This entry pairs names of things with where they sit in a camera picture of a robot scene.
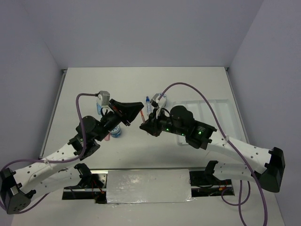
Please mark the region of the orange highlighter pen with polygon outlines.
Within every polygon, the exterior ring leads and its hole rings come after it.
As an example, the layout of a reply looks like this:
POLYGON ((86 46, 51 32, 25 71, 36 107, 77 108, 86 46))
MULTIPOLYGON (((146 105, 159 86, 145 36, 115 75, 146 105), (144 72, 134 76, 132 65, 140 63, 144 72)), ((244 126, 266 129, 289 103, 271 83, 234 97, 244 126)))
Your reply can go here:
POLYGON ((142 122, 145 123, 145 117, 142 111, 140 111, 142 122))

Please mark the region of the clear blue spray bottle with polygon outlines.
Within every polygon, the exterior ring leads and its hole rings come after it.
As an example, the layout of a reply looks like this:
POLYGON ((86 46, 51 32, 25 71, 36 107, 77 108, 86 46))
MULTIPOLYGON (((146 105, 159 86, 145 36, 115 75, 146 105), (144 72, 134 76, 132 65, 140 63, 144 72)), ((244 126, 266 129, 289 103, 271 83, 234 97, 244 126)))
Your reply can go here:
POLYGON ((148 96, 146 97, 146 110, 147 110, 147 115, 150 115, 150 113, 152 113, 152 106, 151 106, 150 98, 148 96))

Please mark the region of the blue paint jar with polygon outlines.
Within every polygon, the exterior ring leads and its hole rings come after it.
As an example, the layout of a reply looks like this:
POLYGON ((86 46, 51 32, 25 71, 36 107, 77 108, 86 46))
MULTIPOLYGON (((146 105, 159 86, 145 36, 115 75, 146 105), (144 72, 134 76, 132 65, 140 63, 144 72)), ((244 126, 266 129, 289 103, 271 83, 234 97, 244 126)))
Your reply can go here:
POLYGON ((122 133, 122 130, 121 130, 121 127, 120 125, 117 125, 113 130, 110 131, 110 135, 113 137, 113 138, 118 138, 121 136, 121 133, 122 133))
POLYGON ((162 93, 158 93, 158 96, 156 98, 156 103, 158 104, 159 108, 165 108, 167 102, 167 95, 162 93))

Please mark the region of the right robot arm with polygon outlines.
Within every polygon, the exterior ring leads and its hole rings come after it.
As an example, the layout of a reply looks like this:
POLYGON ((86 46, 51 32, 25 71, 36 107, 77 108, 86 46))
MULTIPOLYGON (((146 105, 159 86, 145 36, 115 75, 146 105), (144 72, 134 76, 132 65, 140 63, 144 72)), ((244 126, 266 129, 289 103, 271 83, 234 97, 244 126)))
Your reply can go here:
POLYGON ((259 148, 224 137, 215 127, 195 120, 193 113, 181 105, 173 107, 168 116, 151 113, 140 129, 155 137, 162 132, 176 134, 184 137, 193 148, 223 154, 238 161, 237 164, 209 161, 204 173, 209 184, 228 179, 245 180, 258 182, 269 192, 280 191, 285 170, 284 152, 280 148, 259 148))

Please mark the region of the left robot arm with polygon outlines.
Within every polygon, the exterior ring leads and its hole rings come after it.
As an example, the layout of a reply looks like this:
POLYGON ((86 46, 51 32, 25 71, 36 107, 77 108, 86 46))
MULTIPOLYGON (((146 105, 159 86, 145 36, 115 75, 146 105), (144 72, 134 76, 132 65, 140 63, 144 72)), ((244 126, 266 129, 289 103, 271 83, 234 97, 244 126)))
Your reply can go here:
POLYGON ((108 104, 100 119, 79 116, 77 134, 57 151, 39 160, 25 159, 29 165, 20 169, 12 170, 10 165, 22 162, 21 159, 1 169, 0 205, 7 214, 25 213, 33 208, 34 199, 43 200, 59 188, 91 185, 91 170, 82 161, 93 155, 100 148, 99 142, 120 123, 130 126, 144 107, 142 102, 121 103, 114 99, 108 104))

